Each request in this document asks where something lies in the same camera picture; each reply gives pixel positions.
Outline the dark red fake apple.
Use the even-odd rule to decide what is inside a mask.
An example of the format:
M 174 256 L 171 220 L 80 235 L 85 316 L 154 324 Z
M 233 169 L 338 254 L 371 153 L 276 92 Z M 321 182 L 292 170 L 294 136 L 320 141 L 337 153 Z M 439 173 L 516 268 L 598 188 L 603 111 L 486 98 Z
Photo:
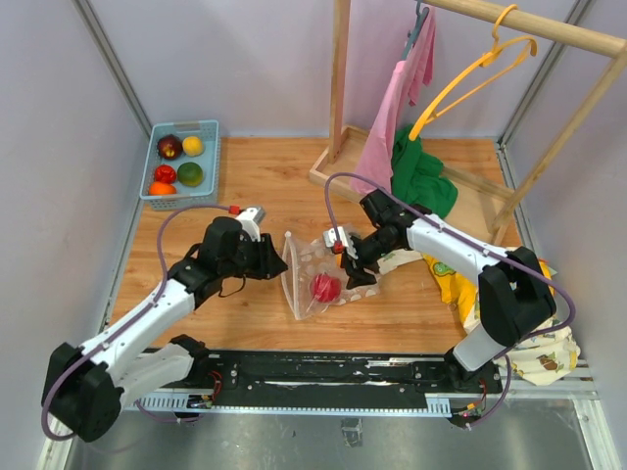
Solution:
M 157 142 L 157 152 L 162 159 L 175 160 L 183 153 L 182 141 L 173 134 L 163 136 Z

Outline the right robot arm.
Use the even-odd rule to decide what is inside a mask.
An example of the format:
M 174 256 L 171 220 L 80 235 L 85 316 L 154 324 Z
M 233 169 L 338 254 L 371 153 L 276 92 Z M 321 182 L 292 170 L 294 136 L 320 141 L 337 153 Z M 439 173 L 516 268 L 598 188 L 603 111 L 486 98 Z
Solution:
M 396 250 L 430 255 L 477 288 L 480 323 L 444 356 L 444 379 L 454 391 L 470 389 L 486 363 L 555 314 L 554 296 L 531 250 L 486 244 L 381 190 L 363 197 L 360 205 L 374 232 L 332 245 L 341 256 L 348 288 L 374 284 L 379 261 Z

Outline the clear zip top bag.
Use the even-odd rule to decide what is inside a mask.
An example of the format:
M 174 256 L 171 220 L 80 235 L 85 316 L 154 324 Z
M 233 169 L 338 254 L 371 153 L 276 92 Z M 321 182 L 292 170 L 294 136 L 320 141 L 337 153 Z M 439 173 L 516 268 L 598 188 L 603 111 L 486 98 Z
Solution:
M 305 320 L 325 312 L 331 306 L 343 306 L 378 295 L 381 275 L 374 271 L 375 283 L 349 289 L 349 276 L 340 266 L 323 239 L 303 242 L 290 231 L 285 232 L 281 255 L 288 270 L 280 275 L 287 304 L 296 320 Z

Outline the round green fake fruit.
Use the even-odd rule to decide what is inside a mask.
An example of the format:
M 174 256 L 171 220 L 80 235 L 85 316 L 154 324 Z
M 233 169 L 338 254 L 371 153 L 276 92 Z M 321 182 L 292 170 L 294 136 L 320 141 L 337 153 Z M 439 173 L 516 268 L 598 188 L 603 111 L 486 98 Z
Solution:
M 187 162 L 177 169 L 177 179 L 184 186 L 197 187 L 203 182 L 204 171 L 198 164 Z

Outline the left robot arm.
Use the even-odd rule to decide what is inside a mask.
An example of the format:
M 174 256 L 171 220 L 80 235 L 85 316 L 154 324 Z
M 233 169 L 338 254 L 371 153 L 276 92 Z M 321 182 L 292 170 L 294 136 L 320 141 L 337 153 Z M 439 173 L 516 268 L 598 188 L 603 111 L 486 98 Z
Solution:
M 62 440 L 50 418 L 91 443 L 111 429 L 125 407 L 162 386 L 221 386 L 200 341 L 179 335 L 157 352 L 144 351 L 209 298 L 221 297 L 224 280 L 271 280 L 286 271 L 270 235 L 261 230 L 264 210 L 229 211 L 208 225 L 203 240 L 180 261 L 163 265 L 161 283 L 122 319 L 78 347 L 63 343 L 53 351 L 41 411 L 49 439 Z

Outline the red fake fruit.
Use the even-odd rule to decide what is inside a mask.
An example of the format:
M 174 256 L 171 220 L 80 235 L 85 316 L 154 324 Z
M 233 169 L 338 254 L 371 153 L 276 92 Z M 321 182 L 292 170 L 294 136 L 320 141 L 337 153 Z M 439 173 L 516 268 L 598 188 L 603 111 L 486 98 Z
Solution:
M 320 273 L 311 281 L 310 291 L 315 301 L 330 304 L 335 302 L 341 294 L 341 281 L 327 273 Z

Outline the yellow fake fruit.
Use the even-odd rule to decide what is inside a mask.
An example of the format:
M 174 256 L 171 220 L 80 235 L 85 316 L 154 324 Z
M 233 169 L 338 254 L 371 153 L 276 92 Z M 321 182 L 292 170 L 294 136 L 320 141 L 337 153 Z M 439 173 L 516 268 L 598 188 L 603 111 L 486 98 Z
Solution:
M 205 145 L 198 136 L 191 135 L 182 140 L 183 152 L 190 157 L 198 157 L 205 151 Z

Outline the orange round fake fruit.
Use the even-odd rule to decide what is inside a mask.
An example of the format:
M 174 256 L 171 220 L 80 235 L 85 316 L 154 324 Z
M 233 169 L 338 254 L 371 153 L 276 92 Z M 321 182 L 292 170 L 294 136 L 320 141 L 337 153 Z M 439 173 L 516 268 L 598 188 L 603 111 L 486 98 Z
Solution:
M 172 196 L 176 194 L 177 190 L 172 184 L 161 181 L 154 181 L 148 189 L 149 196 Z

